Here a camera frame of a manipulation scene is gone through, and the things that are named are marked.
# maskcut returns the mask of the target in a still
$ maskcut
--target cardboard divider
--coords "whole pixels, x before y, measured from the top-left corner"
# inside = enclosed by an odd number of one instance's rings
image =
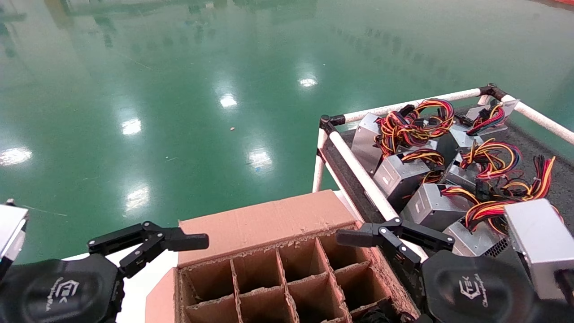
[[[237,317],[239,318],[239,323],[243,323],[241,320],[241,307],[239,301],[239,282],[237,281],[237,272],[233,261],[231,261],[231,276],[233,278],[233,296],[235,298],[235,310],[237,311]]]
[[[317,239],[296,241],[279,249],[287,282],[318,275],[327,271],[328,264],[322,256]]]
[[[368,260],[363,248],[353,248],[337,244],[335,235],[319,237],[321,246],[325,250],[329,265],[333,270],[347,267],[352,264],[362,263]]]
[[[351,314],[375,306],[388,297],[383,282],[368,262],[337,271],[335,277],[343,289],[345,303]]]
[[[324,273],[288,284],[288,293],[295,302],[300,323],[320,323],[347,316],[330,278]]]
[[[281,285],[281,275],[277,265],[275,250],[255,251],[252,254],[232,259],[237,273],[240,294],[258,288]]]
[[[233,294],[232,276],[229,260],[183,268],[180,279],[183,305],[195,305]]]
[[[285,289],[274,287],[240,295],[244,323],[291,323]]]
[[[185,312],[191,323],[237,323],[235,297],[229,295],[214,301],[188,306]]]

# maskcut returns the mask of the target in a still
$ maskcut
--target power supply unit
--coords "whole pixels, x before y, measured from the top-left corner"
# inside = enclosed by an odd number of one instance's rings
[[[413,151],[417,151],[419,149],[423,149],[423,148],[428,148],[428,149],[432,149],[432,150],[436,150],[437,145],[439,144],[438,141],[436,140],[429,140],[428,143],[424,146],[412,146],[412,147],[405,147],[403,145],[399,145],[397,147],[397,154],[401,153],[403,155],[406,155],[409,152],[413,152]]]
[[[444,170],[439,183],[461,186],[467,191],[474,192],[476,188],[476,176],[479,173],[477,164],[470,164],[466,169],[460,167],[463,161],[460,153],[457,153],[450,165]]]
[[[556,284],[562,270],[574,268],[574,239],[546,199],[505,206],[510,240],[524,255],[542,299],[564,299]]]
[[[439,138],[436,150],[444,157],[445,164],[451,163],[457,153],[468,152],[474,142],[479,145],[484,143],[479,136],[468,136],[467,130],[468,128],[464,125],[455,123],[446,134]]]
[[[422,184],[399,215],[402,219],[443,231],[466,215],[472,204],[460,196],[445,196],[441,191],[452,185]]]
[[[403,163],[400,155],[383,159],[373,180],[393,207],[400,212],[408,198],[420,186],[423,177],[431,169],[420,159]]]
[[[351,151],[369,174],[374,174],[382,156],[380,147],[375,145],[375,137],[381,134],[375,122],[378,118],[373,113],[367,113],[357,126],[351,144]]]
[[[460,221],[456,221],[446,228],[443,233],[455,238],[452,252],[455,255],[466,257],[480,256],[504,238],[484,222],[479,223],[474,232],[470,232]]]

